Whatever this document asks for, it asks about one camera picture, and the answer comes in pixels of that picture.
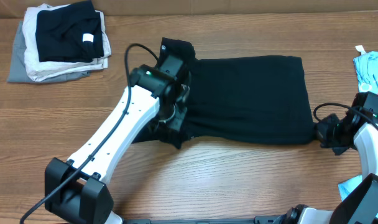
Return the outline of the black Sydrogen t-shirt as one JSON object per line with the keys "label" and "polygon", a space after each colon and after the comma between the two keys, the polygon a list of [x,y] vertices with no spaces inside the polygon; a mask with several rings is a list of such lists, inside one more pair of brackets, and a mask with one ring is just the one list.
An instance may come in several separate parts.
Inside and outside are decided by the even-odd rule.
{"label": "black Sydrogen t-shirt", "polygon": [[164,37],[159,58],[181,58],[191,73],[187,113],[179,132],[144,127],[134,142],[159,140],[181,148],[214,136],[268,145],[315,139],[302,59],[294,56],[197,59],[193,45]]}

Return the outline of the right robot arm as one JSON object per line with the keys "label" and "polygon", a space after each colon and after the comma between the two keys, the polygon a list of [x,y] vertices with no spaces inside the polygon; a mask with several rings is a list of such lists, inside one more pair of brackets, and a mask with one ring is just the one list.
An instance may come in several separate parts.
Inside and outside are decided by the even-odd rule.
{"label": "right robot arm", "polygon": [[319,119],[316,135],[337,156],[349,148],[358,152],[361,183],[333,211],[297,205],[274,223],[378,223],[378,95],[358,93],[346,110],[343,119]]}

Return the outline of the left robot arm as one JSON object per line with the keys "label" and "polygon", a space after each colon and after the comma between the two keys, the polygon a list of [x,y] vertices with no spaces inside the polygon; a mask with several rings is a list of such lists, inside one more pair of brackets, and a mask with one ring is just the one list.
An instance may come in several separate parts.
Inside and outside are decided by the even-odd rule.
{"label": "left robot arm", "polygon": [[108,190],[114,170],[143,128],[165,138],[179,133],[190,80],[180,62],[133,69],[118,105],[88,142],[66,162],[54,158],[46,167],[46,210],[68,223],[123,223]]}

